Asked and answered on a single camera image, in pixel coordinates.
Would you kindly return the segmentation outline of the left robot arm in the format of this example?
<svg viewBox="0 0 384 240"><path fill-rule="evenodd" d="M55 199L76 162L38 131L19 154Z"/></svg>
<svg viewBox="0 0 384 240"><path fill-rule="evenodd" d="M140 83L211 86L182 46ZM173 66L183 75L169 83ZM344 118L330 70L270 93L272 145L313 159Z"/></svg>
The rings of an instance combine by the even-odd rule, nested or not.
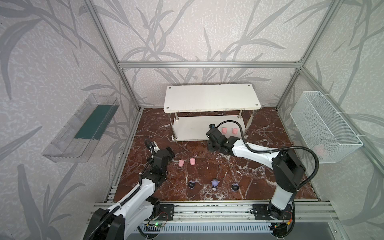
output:
<svg viewBox="0 0 384 240"><path fill-rule="evenodd" d="M170 147L152 148L150 166L139 175L138 184L120 201L107 209L94 212L83 237L84 240L126 240L147 219L157 217L160 203L153 197L167 179L167 167L175 157Z"/></svg>

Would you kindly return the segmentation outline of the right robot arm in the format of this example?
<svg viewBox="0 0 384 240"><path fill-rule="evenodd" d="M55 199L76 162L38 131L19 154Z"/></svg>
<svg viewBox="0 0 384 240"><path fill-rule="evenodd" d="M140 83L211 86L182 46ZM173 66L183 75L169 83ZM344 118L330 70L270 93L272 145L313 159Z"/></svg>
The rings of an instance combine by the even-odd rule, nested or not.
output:
<svg viewBox="0 0 384 240"><path fill-rule="evenodd" d="M275 176L276 189L268 204L268 216L280 219L287 205L301 188L305 167L298 158L295 150L303 150L301 146L290 146L281 149L265 148L246 144L241 138L227 138L214 125L206 132L210 152L220 152L223 155L244 158L270 168Z"/></svg>

